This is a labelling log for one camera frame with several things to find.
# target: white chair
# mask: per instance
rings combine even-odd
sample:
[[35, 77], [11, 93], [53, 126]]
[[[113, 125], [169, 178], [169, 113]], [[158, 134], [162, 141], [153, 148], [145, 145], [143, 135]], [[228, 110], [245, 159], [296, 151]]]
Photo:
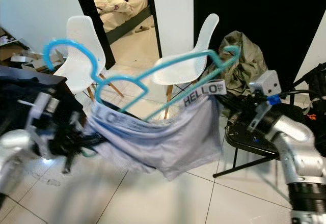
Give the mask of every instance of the white chair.
[[[83, 44], [93, 53], [98, 60], [97, 75], [105, 79], [101, 74], [105, 66], [105, 54], [97, 38], [93, 21], [89, 16], [73, 16], [67, 21], [67, 38]], [[64, 64], [55, 72], [55, 75], [67, 78], [66, 84], [73, 94], [80, 93], [87, 89], [90, 98], [94, 100], [94, 95], [90, 86], [93, 85], [91, 78], [91, 61], [82, 52], [74, 47], [68, 46], [68, 58]], [[121, 97], [123, 94], [112, 84], [109, 84]]]
[[[185, 55], [187, 53], [207, 50], [209, 46], [210, 38], [219, 20], [220, 18], [218, 17], [218, 15], [210, 14], [206, 18], [205, 22], [202, 25], [202, 28], [200, 29], [197, 44], [193, 50], [186, 53], [163, 57], [158, 61], [156, 61], [155, 66], [168, 62], [171, 59], [174, 59], [181, 55]], [[159, 85], [165, 85], [165, 86], [168, 85], [167, 102], [170, 102], [173, 85], [187, 83], [187, 82], [195, 83], [199, 78], [199, 76], [204, 72], [204, 69], [206, 67], [206, 62], [207, 62], [207, 56], [186, 60], [181, 63], [156, 71], [152, 76], [152, 80], [154, 83]], [[169, 108], [167, 107], [165, 111], [164, 119], [167, 118], [168, 109]]]

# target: slipper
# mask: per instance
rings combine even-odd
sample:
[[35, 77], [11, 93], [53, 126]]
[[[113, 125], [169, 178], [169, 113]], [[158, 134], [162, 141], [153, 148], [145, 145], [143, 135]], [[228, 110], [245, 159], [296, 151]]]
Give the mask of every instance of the slipper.
[[139, 29], [135, 30], [135, 32], [138, 33], [138, 32], [143, 32], [143, 31], [146, 31], [146, 30], [149, 30], [149, 27], [141, 26], [141, 27], [139, 27]]

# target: wooden chair leg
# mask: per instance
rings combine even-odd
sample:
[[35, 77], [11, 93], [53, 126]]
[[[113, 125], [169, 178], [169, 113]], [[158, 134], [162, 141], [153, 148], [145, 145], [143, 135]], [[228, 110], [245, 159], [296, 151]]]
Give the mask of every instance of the wooden chair leg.
[[[102, 79], [106, 79], [104, 75], [102, 75], [101, 73], [99, 74], [99, 76], [102, 78]], [[111, 86], [121, 97], [124, 98], [123, 94], [112, 84], [112, 83], [109, 83], [107, 84], [108, 86]]]
[[[167, 103], [171, 101], [172, 90], [173, 90], [173, 85], [169, 85], [168, 89], [167, 89], [167, 96], [168, 96]], [[168, 111], [169, 111], [169, 107], [166, 107], [164, 119], [166, 119], [168, 117]]]
[[91, 90], [90, 87], [87, 88], [87, 92], [88, 92], [88, 94], [90, 95], [91, 100], [94, 101], [94, 95], [93, 95], [93, 92], [92, 92], [92, 90]]

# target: chair backrest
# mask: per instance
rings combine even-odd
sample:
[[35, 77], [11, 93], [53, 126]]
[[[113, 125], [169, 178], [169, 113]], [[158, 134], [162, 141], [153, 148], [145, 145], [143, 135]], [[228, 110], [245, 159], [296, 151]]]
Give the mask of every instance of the chair backrest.
[[219, 20], [220, 18], [217, 14], [210, 14], [207, 16], [202, 28], [200, 29], [198, 40], [194, 48], [195, 51], [208, 49], [210, 38], [212, 37]]
[[[67, 38], [83, 44], [98, 59], [97, 72], [100, 73], [105, 66], [105, 54], [101, 43], [97, 38], [91, 17], [70, 17], [67, 21], [66, 32]], [[73, 47], [68, 47], [68, 57], [78, 54], [80, 54], [79, 50]]]

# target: blue clothes hanger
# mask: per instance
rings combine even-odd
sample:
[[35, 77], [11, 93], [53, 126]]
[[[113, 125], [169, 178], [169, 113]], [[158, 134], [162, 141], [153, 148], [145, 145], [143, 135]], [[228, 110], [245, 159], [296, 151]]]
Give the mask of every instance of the blue clothes hanger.
[[188, 59], [193, 59], [193, 58], [197, 58], [197, 57], [202, 57], [202, 56], [210, 56], [213, 60], [213, 62], [216, 65], [216, 69], [214, 71], [212, 71], [211, 73], [209, 73], [208, 75], [206, 75], [203, 79], [201, 79], [199, 82], [197, 82], [194, 86], [191, 87], [191, 89], [188, 89], [186, 91], [184, 91], [183, 93], [179, 94], [178, 96], [176, 96], [175, 98], [173, 98], [170, 102], [166, 103], [164, 106], [162, 106], [160, 109], [156, 110], [155, 112], [153, 112], [152, 114], [150, 114], [145, 121], [148, 121], [149, 119], [151, 119], [153, 116], [155, 116], [156, 114], [158, 114], [160, 111], [162, 111], [163, 109], [165, 109], [166, 107], [169, 107], [171, 104], [179, 101], [181, 98], [183, 98], [184, 96], [190, 94], [192, 91], [194, 91], [195, 89], [197, 89], [198, 87], [200, 87], [201, 85], [207, 83], [209, 80], [211, 80], [212, 78], [214, 78], [216, 75], [218, 75], [220, 72], [222, 72], [225, 68], [227, 68], [228, 66], [231, 66], [232, 64], [234, 64], [240, 56], [240, 48], [238, 46], [226, 46], [224, 47], [224, 51], [226, 52], [231, 52], [233, 57], [231, 57], [229, 60], [227, 60], [226, 62], [223, 62], [220, 57], [217, 55], [217, 53], [213, 50], [205, 50], [205, 51], [200, 51], [200, 52], [193, 52], [193, 53], [187, 53], [183, 56], [177, 57], [173, 60], [170, 60], [169, 62], [160, 64], [158, 66], [155, 66], [147, 71], [145, 71], [144, 73], [142, 73], [141, 75], [137, 76], [137, 77], [132, 77], [132, 76], [124, 76], [124, 75], [117, 75], [117, 76], [113, 76], [113, 77], [109, 77], [105, 80], [102, 80], [100, 78], [98, 78], [96, 76], [97, 74], [97, 61], [95, 56], [87, 49], [85, 48], [82, 44], [77, 43], [73, 40], [70, 39], [56, 39], [51, 41], [48, 45], [44, 46], [44, 60], [46, 62], [46, 64], [48, 65], [50, 70], [53, 70], [54, 67], [50, 61], [50, 51], [57, 45], [69, 45], [72, 47], [77, 48], [79, 51], [81, 51], [83, 54], [85, 54], [91, 61], [93, 69], [91, 72], [91, 78], [98, 83], [98, 88], [95, 92], [95, 99], [97, 102], [102, 103], [102, 100], [100, 98], [100, 93], [102, 88], [109, 84], [112, 81], [115, 80], [127, 80], [129, 82], [132, 82], [134, 84], [136, 84], [138, 87], [140, 87], [143, 92], [141, 95], [139, 95], [138, 97], [136, 97], [132, 102], [130, 102], [129, 104], [127, 104], [126, 106], [124, 106], [122, 109], [120, 109], [120, 112], [123, 112], [125, 110], [127, 110], [128, 108], [130, 108], [131, 106], [133, 106], [135, 103], [137, 103], [142, 97], [144, 97], [147, 93], [148, 93], [148, 88], [147, 86], [145, 86], [141, 80], [144, 79], [145, 77], [151, 75], [152, 73], [156, 72], [157, 70], [163, 69], [165, 67], [174, 65], [176, 63], [188, 60]]

